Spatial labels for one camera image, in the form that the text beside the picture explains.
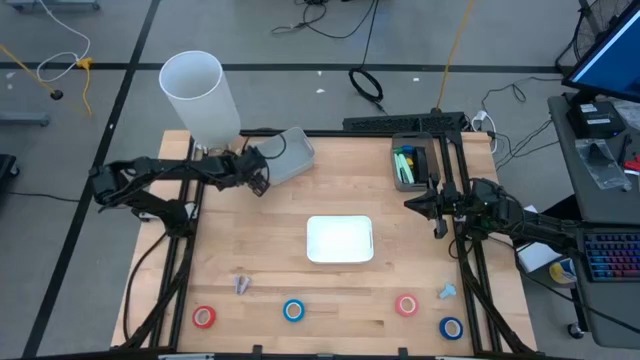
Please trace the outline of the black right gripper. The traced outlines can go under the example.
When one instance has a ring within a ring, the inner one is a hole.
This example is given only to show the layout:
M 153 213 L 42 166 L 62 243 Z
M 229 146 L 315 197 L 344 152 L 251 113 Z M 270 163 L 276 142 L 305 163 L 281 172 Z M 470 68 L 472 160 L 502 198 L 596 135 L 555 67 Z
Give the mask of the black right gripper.
M 427 219 L 435 219 L 434 235 L 442 239 L 448 233 L 445 215 L 454 218 L 463 217 L 461 207 L 465 205 L 465 197 L 457 191 L 454 182 L 444 182 L 439 193 L 427 190 L 423 195 L 406 200 L 404 206 Z

